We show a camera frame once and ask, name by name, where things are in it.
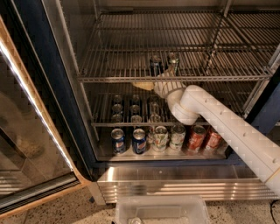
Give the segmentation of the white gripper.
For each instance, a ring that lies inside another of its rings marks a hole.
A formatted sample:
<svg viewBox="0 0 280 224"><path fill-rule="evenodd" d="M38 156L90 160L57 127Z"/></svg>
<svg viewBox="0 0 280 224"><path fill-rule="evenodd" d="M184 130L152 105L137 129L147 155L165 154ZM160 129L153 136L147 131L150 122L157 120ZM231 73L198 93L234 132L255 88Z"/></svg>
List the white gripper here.
<svg viewBox="0 0 280 224"><path fill-rule="evenodd" d="M163 73L157 76L157 81L154 82L132 82L132 85L136 88L151 91L154 88L154 92L161 98L166 98L170 93L185 89L186 86L181 81L173 80L173 71L165 70Z"/></svg>

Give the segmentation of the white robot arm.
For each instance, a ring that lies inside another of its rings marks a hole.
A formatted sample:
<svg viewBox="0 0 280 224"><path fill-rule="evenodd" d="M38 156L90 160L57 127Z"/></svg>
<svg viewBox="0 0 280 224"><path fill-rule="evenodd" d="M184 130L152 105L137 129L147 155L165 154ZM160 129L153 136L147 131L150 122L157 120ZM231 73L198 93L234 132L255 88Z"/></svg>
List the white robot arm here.
<svg viewBox="0 0 280 224"><path fill-rule="evenodd" d="M185 125L202 116L242 159L250 170L280 196L280 147L235 112L197 85L185 85L166 70L152 81L132 85L154 91L166 100L172 115Z"/></svg>

